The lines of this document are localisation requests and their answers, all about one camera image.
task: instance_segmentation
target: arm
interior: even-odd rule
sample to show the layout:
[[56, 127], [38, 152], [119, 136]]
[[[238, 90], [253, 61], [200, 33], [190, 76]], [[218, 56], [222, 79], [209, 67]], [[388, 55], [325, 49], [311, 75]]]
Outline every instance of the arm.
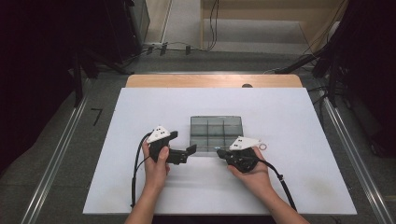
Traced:
[[[261, 159], [264, 157], [257, 147], [254, 152]], [[268, 208], [272, 217], [278, 224], [282, 223], [308, 223], [294, 209], [285, 203], [274, 191], [268, 175], [268, 167], [262, 162], [257, 163], [256, 167], [249, 173], [242, 174], [235, 167], [229, 165], [228, 169], [238, 177], [250, 191], [258, 197]]]
[[[149, 156], [149, 144], [145, 141], [143, 143], [143, 154], [147, 158]], [[151, 223], [155, 203], [163, 191], [166, 176], [169, 172], [169, 165], [166, 164], [166, 159], [169, 156], [169, 148], [163, 147], [158, 157], [157, 162], [152, 158], [145, 161], [146, 183], [143, 188], [142, 195], [132, 209], [131, 214], [125, 220], [125, 224], [132, 223]]]

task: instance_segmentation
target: white table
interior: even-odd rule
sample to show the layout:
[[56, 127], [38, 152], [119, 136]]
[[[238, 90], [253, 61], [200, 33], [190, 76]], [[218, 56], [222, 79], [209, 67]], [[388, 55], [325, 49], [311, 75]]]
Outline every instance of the white table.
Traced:
[[[131, 211], [137, 146], [161, 124], [178, 131], [172, 148], [189, 145], [191, 116], [241, 116], [246, 137], [260, 138], [263, 156], [285, 176], [302, 214], [352, 215], [356, 209], [304, 88], [127, 88], [120, 93], [84, 214]], [[271, 181], [287, 197], [275, 174]], [[145, 181], [140, 168], [139, 198]], [[171, 165], [156, 214], [261, 215], [266, 208], [217, 158], [190, 157]]]

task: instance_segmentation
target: forearm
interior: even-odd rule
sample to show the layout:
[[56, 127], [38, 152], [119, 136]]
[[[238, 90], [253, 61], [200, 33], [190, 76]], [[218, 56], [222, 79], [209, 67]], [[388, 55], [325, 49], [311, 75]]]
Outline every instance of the forearm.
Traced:
[[151, 223], [158, 196], [159, 192], [155, 190], [143, 189], [142, 195], [126, 219], [125, 224]]
[[273, 190], [260, 195], [260, 199], [268, 208], [277, 224], [282, 223], [308, 223], [300, 214], [285, 203]]

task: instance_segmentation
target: finger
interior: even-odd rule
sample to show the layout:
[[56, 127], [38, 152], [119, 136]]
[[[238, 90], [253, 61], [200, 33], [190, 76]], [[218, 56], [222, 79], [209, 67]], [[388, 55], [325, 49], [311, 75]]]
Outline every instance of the finger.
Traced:
[[260, 160], [264, 160], [264, 161], [265, 161], [265, 158], [264, 158], [264, 156], [262, 155], [262, 153], [260, 152], [260, 150], [259, 150], [258, 147], [253, 147], [253, 150], [254, 150], [254, 153], [256, 153], [256, 156], [257, 156]]
[[158, 155], [157, 165], [159, 167], [164, 167], [166, 164], [166, 159], [169, 156], [169, 147], [163, 147]]
[[143, 155], [146, 157], [149, 156], [149, 143], [145, 140], [142, 145], [143, 148]]
[[236, 177], [238, 177], [238, 176], [240, 176], [240, 175], [242, 174], [240, 171], [238, 171], [238, 169], [236, 169], [236, 168], [235, 168], [234, 166], [232, 166], [232, 165], [228, 165], [227, 168], [228, 168], [228, 170], [231, 171], [231, 173], [232, 173], [234, 176], [236, 176]]

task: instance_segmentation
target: white tag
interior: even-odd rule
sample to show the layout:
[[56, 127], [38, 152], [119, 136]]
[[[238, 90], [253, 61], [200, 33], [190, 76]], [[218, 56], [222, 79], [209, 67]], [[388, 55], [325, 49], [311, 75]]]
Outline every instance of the white tag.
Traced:
[[262, 144], [262, 140], [239, 136], [231, 145], [230, 150], [243, 150], [248, 147], [255, 147]]
[[154, 129], [152, 134], [148, 138], [148, 143], [155, 142], [157, 140], [163, 139], [167, 136], [171, 135], [168, 130], [166, 130], [163, 126], [158, 126]]

